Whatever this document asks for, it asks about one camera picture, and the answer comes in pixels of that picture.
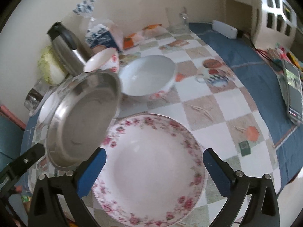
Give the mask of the stainless steel round plate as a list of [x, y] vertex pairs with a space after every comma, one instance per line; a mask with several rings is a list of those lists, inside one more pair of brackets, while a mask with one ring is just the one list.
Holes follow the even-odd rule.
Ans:
[[51, 164], [68, 171], [101, 145], [120, 112], [121, 82], [110, 70], [76, 80], [56, 105], [45, 145]]

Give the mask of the floral rimmed round plate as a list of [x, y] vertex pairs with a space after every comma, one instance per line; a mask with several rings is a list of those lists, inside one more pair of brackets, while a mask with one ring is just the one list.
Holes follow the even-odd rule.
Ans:
[[203, 151], [179, 122], [141, 113], [117, 121], [102, 143], [107, 160], [92, 193], [125, 226], [171, 226], [205, 189]]

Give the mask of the glass jar on saucer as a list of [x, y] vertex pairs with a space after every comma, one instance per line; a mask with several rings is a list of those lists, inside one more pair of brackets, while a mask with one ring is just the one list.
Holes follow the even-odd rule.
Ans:
[[42, 103], [44, 96], [49, 92], [50, 85], [42, 78], [38, 79], [35, 85], [30, 89], [26, 95], [24, 106], [29, 111], [29, 116], [34, 116], [38, 107]]

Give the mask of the napa cabbage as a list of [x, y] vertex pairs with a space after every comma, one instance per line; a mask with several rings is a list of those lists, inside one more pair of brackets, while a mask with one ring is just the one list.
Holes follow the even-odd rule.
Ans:
[[37, 65], [44, 81], [51, 86], [59, 85], [68, 75], [51, 45], [41, 50]]

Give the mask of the checkered tablecloth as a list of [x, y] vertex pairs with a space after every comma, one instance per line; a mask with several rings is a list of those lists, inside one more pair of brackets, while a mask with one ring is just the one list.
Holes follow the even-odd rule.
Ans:
[[[280, 164], [261, 106], [213, 48], [195, 33], [179, 36], [182, 45], [172, 50], [160, 44], [175, 39], [172, 35], [159, 36], [131, 50], [135, 58], [152, 54], [170, 58], [177, 64], [181, 79], [159, 99], [141, 102], [125, 98], [119, 120], [141, 113], [169, 117], [185, 126], [202, 150], [212, 148], [234, 170], [252, 177], [269, 174], [279, 192]], [[101, 220], [104, 210], [92, 191], [84, 202]], [[205, 189], [194, 209], [172, 226], [207, 226], [225, 202], [207, 172]]]

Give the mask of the stainless steel thermos jug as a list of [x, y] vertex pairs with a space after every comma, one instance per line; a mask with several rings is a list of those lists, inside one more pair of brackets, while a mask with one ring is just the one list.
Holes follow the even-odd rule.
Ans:
[[68, 73], [72, 76], [81, 74], [90, 56], [76, 35], [61, 22], [54, 23], [47, 35], [55, 53]]

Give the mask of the smartphone in grey case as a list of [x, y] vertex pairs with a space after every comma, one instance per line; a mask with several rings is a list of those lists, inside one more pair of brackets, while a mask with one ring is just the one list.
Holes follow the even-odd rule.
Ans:
[[278, 77], [287, 107], [287, 115], [294, 124], [302, 124], [302, 84], [299, 70], [286, 60], [281, 61], [283, 74]]

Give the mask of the strawberry pattern bowl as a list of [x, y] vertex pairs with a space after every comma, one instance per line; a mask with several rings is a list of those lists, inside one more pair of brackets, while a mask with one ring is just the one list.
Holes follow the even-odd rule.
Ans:
[[89, 73], [95, 70], [110, 70], [118, 73], [120, 59], [116, 48], [107, 48], [92, 56], [83, 67], [83, 72]]

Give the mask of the toast bread bag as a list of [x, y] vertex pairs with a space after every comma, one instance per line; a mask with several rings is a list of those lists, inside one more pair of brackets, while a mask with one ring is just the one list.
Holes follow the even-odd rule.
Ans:
[[76, 5], [73, 12], [88, 21], [84, 37], [85, 43], [92, 50], [97, 48], [116, 48], [118, 52], [124, 49], [124, 36], [122, 30], [111, 20], [102, 19], [95, 13], [99, 0], [83, 0]]

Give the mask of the white bowl red emblem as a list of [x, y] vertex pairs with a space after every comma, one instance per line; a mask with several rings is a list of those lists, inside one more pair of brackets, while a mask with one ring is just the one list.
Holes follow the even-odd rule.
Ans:
[[176, 81], [177, 64], [163, 55], [145, 56], [124, 66], [118, 76], [124, 95], [147, 102], [170, 91]]

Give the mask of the white power adapter box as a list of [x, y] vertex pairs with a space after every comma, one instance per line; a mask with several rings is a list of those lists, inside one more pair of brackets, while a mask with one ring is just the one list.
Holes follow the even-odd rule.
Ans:
[[213, 20], [212, 29], [229, 39], [236, 39], [238, 35], [238, 30], [228, 24], [220, 21]]

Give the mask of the orange snack packet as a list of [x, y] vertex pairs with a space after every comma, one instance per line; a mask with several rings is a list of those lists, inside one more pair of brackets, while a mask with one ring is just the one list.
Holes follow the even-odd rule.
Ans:
[[144, 27], [141, 31], [124, 37], [124, 50], [140, 45], [147, 39], [157, 37], [165, 33], [168, 33], [168, 30], [161, 24], [148, 25]]

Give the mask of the white shelf cabinet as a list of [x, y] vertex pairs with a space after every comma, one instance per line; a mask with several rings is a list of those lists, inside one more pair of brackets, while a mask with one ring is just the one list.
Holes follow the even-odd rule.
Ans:
[[251, 36], [256, 48], [272, 48], [277, 43], [291, 48], [297, 16], [287, 0], [234, 0], [252, 7]]

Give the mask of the clear glass mug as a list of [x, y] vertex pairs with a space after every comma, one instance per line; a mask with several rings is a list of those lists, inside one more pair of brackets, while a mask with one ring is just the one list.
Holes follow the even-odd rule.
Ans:
[[166, 7], [169, 31], [172, 34], [186, 34], [189, 32], [189, 21], [186, 7]]

